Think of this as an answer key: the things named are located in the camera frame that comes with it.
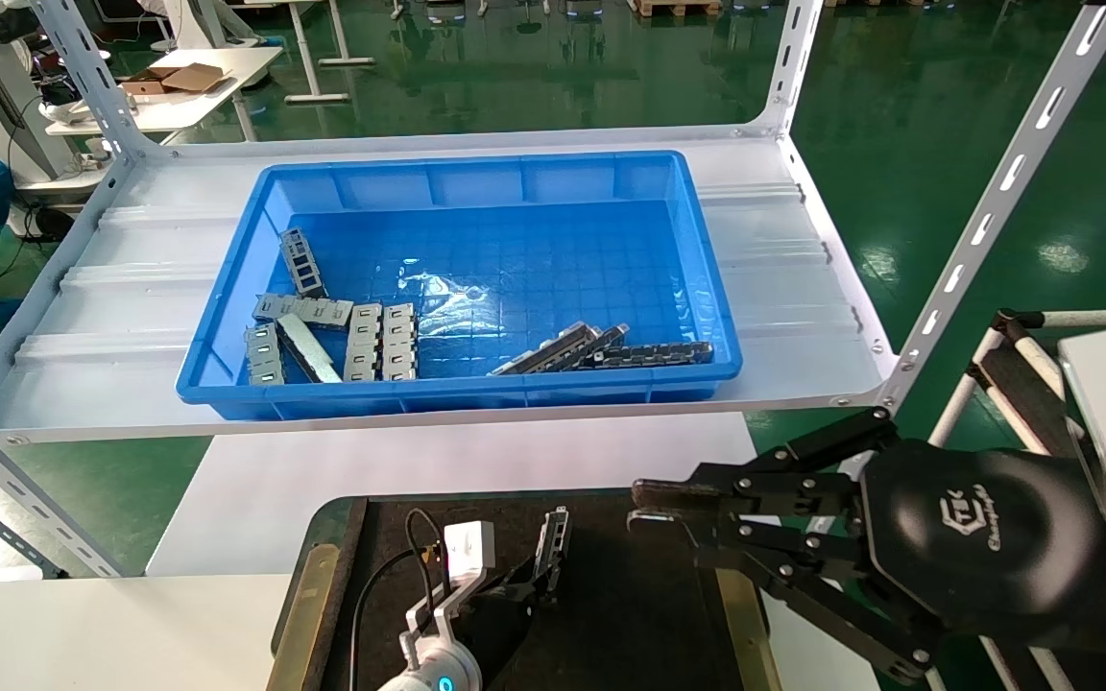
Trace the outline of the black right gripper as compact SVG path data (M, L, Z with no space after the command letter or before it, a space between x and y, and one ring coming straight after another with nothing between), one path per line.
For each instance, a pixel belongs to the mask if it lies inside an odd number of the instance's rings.
M1106 521L1076 463L904 439L865 465L860 494L868 551L728 512L632 511L626 525L684 536L697 567L742 574L902 685L933 669L943 630L922 611L876 613L842 584L878 570L957 634L1058 642L1079 630Z

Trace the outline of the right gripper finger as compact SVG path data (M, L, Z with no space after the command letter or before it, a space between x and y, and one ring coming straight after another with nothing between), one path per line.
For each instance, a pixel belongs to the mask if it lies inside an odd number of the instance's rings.
M640 478L632 498L636 507L672 514L838 515L857 495L857 481L843 471L844 461L899 440L890 413L869 408L774 446L745 464L703 463L680 482Z

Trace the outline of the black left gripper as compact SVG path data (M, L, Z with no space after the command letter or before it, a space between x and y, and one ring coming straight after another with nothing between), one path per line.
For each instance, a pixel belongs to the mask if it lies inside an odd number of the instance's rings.
M524 561L469 596L457 617L457 639L480 669L480 690L491 690L526 640L538 608L556 601L556 567Z

